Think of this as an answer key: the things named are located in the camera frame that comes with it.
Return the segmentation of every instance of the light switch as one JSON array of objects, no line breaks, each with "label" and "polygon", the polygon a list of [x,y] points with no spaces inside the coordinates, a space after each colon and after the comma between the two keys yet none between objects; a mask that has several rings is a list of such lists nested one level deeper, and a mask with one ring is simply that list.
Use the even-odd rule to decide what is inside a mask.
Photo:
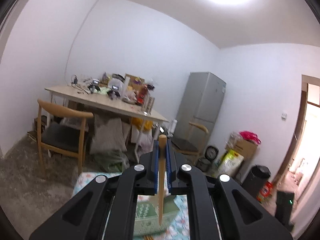
[{"label": "light switch", "polygon": [[282,119],[283,121],[287,120],[287,113],[282,113],[281,119]]}]

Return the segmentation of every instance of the gray refrigerator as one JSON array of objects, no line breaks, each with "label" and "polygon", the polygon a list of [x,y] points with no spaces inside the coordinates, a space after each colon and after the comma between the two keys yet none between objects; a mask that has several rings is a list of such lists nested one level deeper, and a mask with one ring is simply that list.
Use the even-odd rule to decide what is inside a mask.
[{"label": "gray refrigerator", "polygon": [[184,138],[194,146],[201,144],[204,132],[193,127],[186,138],[189,122],[204,125],[209,134],[207,145],[214,124],[217,120],[226,91],[226,83],[210,72],[191,72],[177,114],[175,137]]}]

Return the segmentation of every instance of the cardboard box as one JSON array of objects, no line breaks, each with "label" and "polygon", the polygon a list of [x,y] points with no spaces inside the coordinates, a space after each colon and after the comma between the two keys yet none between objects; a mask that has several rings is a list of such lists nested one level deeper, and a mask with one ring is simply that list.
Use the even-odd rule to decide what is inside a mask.
[{"label": "cardboard box", "polygon": [[137,90],[139,91],[143,85],[142,84],[135,84],[134,83],[134,80],[136,78],[140,78],[140,77],[136,77],[136,76],[132,76],[132,75],[129,75],[129,74],[125,74],[125,77],[130,77],[130,81],[129,81],[129,86],[131,86],[134,90]]},{"label": "cardboard box", "polygon": [[257,150],[257,147],[258,147],[257,145],[249,141],[240,139],[240,140],[237,140],[236,145],[233,147],[233,149],[237,153],[242,155],[244,157],[244,160],[250,160],[254,156]]}]

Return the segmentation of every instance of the black trash can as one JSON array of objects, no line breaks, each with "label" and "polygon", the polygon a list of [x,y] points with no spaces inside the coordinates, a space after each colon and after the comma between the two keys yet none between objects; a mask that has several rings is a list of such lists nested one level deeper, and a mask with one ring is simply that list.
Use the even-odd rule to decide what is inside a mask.
[{"label": "black trash can", "polygon": [[254,198],[257,197],[258,192],[263,185],[270,178],[270,170],[266,166],[253,166],[242,183],[242,187]]}]

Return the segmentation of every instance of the blue gripper pad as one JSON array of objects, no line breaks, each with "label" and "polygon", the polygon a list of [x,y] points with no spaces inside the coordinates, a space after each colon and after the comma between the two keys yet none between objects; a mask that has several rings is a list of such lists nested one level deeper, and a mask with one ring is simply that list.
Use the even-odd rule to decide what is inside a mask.
[{"label": "blue gripper pad", "polygon": [[166,146],[166,153],[165,153],[165,165],[166,165],[166,171],[167,171],[167,186],[168,186],[168,192],[171,193],[171,163],[170,163],[170,148],[167,141]]},{"label": "blue gripper pad", "polygon": [[155,151],[156,157],[155,157],[155,194],[157,194],[158,191],[158,172],[159,172],[159,142],[157,142],[156,145],[156,151]]}]

